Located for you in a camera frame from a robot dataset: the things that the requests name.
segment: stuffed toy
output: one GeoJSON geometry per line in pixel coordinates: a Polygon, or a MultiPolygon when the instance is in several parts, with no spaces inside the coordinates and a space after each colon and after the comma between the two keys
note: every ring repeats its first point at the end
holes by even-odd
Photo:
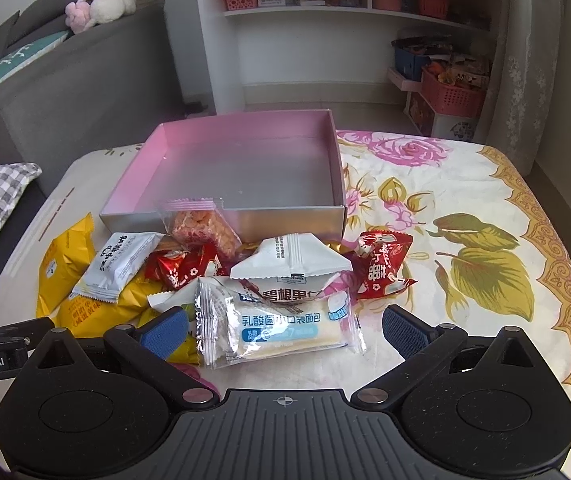
{"type": "Polygon", "coordinates": [[[79,34],[99,23],[129,16],[135,10],[134,0],[77,0],[66,5],[66,25],[79,34]]]}

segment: white bookshelf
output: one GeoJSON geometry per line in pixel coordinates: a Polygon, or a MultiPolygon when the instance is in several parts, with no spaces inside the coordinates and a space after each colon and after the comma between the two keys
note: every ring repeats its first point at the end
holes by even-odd
{"type": "Polygon", "coordinates": [[[469,1],[491,16],[490,31],[374,9],[373,0],[361,0],[362,7],[290,5],[231,11],[225,0],[197,0],[216,111],[243,111],[250,95],[266,99],[261,102],[322,102],[319,86],[339,89],[325,94],[347,92],[346,100],[368,102],[369,94],[391,85],[390,42],[400,35],[434,30],[492,48],[501,0],[469,1]],[[363,96],[353,95],[353,89],[363,96]]]}

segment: white plush bunny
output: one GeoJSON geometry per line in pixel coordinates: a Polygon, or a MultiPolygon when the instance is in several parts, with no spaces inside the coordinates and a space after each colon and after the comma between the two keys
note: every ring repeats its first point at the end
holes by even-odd
{"type": "Polygon", "coordinates": [[[121,16],[133,14],[135,10],[134,0],[92,0],[90,3],[90,19],[83,30],[88,30],[99,23],[114,22],[121,16]]]}

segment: blue storage box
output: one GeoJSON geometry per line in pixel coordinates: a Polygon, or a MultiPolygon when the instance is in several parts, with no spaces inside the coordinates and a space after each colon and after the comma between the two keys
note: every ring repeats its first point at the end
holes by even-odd
{"type": "Polygon", "coordinates": [[[446,36],[422,36],[418,38],[405,38],[392,41],[394,47],[394,67],[401,75],[411,81],[421,81],[421,68],[430,64],[432,59],[448,59],[453,48],[444,48],[446,36]],[[425,54],[418,56],[406,50],[409,46],[425,45],[425,54]]]}

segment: yellow snack bag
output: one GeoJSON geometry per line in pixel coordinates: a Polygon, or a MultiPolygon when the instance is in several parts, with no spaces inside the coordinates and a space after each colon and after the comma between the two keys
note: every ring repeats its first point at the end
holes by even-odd
{"type": "Polygon", "coordinates": [[[39,267],[37,317],[48,316],[77,284],[94,258],[92,215],[52,240],[39,267]]]}
{"type": "MultiPolygon", "coordinates": [[[[183,305],[183,308],[188,312],[188,319],[192,322],[195,320],[195,310],[192,305],[183,305]]],[[[151,321],[161,313],[157,312],[153,308],[149,308],[141,314],[141,319],[137,324],[137,327],[145,325],[148,321],[151,321]]],[[[199,364],[199,354],[197,352],[197,339],[188,333],[186,340],[177,348],[170,357],[167,359],[168,363],[186,364],[186,365],[198,365],[199,364]]]]}
{"type": "Polygon", "coordinates": [[[72,298],[61,303],[54,324],[65,326],[75,337],[101,337],[107,329],[141,314],[148,308],[148,295],[162,288],[162,282],[146,280],[140,270],[121,291],[117,303],[71,294],[72,298]]]}

